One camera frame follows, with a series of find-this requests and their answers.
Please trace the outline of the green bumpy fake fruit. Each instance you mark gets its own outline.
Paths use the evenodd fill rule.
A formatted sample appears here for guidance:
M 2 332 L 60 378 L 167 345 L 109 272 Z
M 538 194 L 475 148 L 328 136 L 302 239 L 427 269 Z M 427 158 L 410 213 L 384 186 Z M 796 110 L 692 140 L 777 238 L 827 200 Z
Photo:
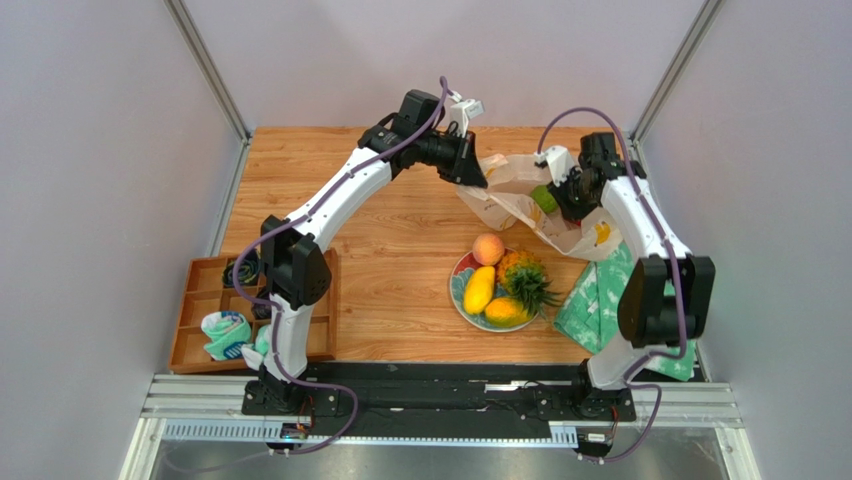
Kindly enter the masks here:
M 529 196 L 544 214 L 549 215 L 560 209 L 557 200 L 546 185 L 536 186 Z

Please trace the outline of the banana print plastic bag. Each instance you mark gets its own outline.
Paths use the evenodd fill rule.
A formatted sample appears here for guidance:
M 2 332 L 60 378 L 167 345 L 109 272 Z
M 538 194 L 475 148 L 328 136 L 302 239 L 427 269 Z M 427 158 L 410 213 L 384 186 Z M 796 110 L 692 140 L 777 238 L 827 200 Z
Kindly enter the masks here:
M 548 170 L 535 166 L 536 156 L 495 154 L 479 161 L 488 187 L 459 186 L 457 195 L 489 228 L 503 231 L 522 223 L 561 255 L 586 261 L 607 259 L 623 243 L 613 217 L 597 208 L 579 225 L 546 213 L 532 191 L 551 181 Z

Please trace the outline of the fake peach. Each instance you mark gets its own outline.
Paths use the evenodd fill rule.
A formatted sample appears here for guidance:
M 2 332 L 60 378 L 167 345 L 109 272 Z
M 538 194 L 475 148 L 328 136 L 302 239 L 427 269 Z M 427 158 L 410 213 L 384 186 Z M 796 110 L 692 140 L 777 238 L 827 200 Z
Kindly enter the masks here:
M 471 253 L 479 264 L 496 266 L 504 256 L 505 245 L 496 234 L 485 233 L 475 239 Z

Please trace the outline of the fake pineapple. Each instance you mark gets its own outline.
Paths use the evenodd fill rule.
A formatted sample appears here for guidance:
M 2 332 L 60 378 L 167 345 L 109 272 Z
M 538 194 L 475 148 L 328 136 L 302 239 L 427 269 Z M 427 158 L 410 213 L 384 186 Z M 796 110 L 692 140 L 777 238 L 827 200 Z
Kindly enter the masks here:
M 517 300 L 523 310 L 544 315 L 547 307 L 562 305 L 559 294 L 551 289 L 544 264 L 527 250 L 506 253 L 496 266 L 497 281 L 509 296 Z

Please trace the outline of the yellow fake fruit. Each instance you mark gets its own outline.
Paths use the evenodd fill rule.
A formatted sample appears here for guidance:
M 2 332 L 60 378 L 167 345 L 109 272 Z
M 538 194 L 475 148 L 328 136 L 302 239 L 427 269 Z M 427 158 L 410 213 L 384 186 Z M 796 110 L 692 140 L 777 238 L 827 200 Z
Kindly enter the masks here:
M 463 309 L 469 315 L 479 315 L 494 296 L 496 269 L 494 266 L 483 266 L 474 271 L 465 288 Z

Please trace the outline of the yellow green fake mango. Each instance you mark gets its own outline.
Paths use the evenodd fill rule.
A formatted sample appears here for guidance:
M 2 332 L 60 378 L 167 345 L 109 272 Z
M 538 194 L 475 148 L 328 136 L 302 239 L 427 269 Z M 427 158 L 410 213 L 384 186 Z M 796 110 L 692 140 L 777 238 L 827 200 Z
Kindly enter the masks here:
M 533 319 L 524 305 L 512 297 L 500 297 L 492 300 L 484 310 L 485 320 L 496 328 L 514 328 Z

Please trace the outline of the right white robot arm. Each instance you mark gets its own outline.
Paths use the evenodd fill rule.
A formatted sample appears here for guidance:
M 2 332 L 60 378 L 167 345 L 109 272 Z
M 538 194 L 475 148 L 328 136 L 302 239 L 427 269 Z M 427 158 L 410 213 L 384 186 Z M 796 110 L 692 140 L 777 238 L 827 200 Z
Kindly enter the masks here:
M 561 146 L 540 149 L 547 188 L 564 219 L 577 220 L 601 207 L 611 215 L 634 260 L 617 309 L 618 331 L 585 363 L 589 386 L 628 388 L 656 358 L 683 358 L 702 336 L 715 279 L 715 265 L 697 256 L 674 234 L 652 196 L 640 162 L 627 155 L 619 132 L 581 140 L 578 161 Z

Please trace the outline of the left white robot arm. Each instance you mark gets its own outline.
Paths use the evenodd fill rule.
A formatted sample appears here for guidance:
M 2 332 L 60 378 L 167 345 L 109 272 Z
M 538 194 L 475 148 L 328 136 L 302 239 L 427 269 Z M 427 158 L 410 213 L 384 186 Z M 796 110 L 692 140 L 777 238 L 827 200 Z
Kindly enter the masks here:
M 363 132 L 343 166 L 285 219 L 268 217 L 260 260 L 271 303 L 270 351 L 263 369 L 290 383 L 307 367 L 307 340 L 315 305 L 332 285 L 325 253 L 342 226 L 375 193 L 415 164 L 436 169 L 455 185 L 486 187 L 470 121 L 481 101 L 451 92 L 450 107 L 421 90 L 406 93 L 399 109 Z

